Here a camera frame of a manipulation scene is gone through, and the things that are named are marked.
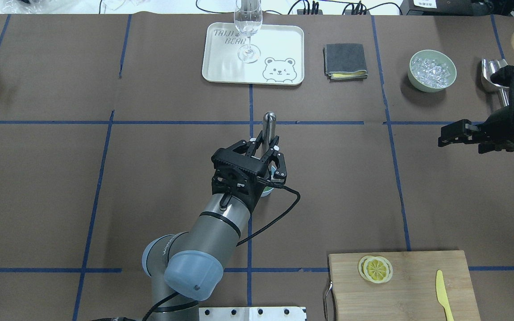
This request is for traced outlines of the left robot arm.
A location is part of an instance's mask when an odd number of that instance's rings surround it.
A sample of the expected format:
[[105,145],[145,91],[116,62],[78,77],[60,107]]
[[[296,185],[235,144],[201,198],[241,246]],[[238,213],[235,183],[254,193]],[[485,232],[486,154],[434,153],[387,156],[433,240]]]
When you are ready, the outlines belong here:
[[199,319],[199,303],[222,280],[235,248],[255,236],[242,233],[263,191],[286,188],[279,140],[259,135],[212,155],[212,196],[192,229],[153,240],[141,255],[153,301],[144,321]]

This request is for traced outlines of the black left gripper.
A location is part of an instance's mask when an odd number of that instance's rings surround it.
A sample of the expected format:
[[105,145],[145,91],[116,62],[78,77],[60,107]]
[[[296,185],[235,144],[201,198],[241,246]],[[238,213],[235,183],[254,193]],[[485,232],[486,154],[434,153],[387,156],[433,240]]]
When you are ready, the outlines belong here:
[[212,194],[230,194],[243,202],[249,212],[255,207],[265,189],[258,180],[270,177],[268,170],[272,161],[276,170],[271,175],[273,185],[286,183],[288,173],[284,154],[270,149],[271,156],[255,158],[255,152],[263,140],[240,140],[228,148],[219,148],[211,157],[215,173],[211,179]]

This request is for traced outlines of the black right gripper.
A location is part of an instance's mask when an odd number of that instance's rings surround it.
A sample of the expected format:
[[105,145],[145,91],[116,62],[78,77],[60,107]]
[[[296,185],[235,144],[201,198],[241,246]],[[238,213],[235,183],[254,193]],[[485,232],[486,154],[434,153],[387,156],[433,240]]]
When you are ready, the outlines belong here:
[[438,137],[438,147],[468,144],[467,141],[473,140],[473,135],[479,132],[481,132],[479,154],[514,152],[514,108],[502,108],[477,126],[468,119],[461,119],[443,126]]

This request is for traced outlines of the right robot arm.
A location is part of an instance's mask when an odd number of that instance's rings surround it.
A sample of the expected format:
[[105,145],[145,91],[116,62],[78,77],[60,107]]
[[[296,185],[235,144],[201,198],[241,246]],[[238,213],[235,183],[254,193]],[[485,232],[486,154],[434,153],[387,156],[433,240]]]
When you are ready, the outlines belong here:
[[514,102],[496,110],[482,123],[461,119],[443,126],[437,146],[450,144],[477,144],[479,154],[514,152]]

